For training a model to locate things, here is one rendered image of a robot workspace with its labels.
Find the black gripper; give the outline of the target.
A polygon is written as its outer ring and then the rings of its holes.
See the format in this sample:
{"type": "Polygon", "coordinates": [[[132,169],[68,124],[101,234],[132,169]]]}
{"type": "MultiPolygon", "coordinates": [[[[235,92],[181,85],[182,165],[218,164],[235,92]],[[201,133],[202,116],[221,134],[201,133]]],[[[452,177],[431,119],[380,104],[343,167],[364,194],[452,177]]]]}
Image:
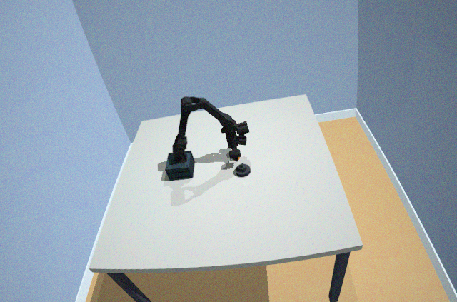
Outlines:
{"type": "Polygon", "coordinates": [[[228,143],[228,148],[233,149],[232,151],[229,151],[230,159],[233,159],[235,162],[237,162],[238,158],[241,157],[241,152],[239,149],[237,149],[237,146],[236,146],[237,137],[235,137],[234,139],[226,139],[226,140],[228,143]]]}

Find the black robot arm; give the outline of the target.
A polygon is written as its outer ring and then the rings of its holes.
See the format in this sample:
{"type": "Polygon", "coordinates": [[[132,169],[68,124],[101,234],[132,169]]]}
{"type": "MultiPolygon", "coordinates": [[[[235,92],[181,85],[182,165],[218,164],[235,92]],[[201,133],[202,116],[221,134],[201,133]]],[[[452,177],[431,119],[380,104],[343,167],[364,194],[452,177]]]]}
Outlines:
{"type": "Polygon", "coordinates": [[[187,139],[185,136],[187,120],[191,111],[198,109],[206,110],[213,117],[219,120],[220,124],[223,126],[221,133],[225,133],[227,139],[234,139],[237,137],[236,146],[238,146],[238,144],[244,146],[246,145],[247,138],[244,134],[249,133],[246,121],[237,124],[230,115],[219,111],[203,97],[183,97],[181,99],[181,120],[179,124],[179,133],[172,146],[175,163],[184,163],[188,158],[185,152],[187,149],[187,139]],[[238,133],[238,136],[236,135],[236,132],[238,133]]]}

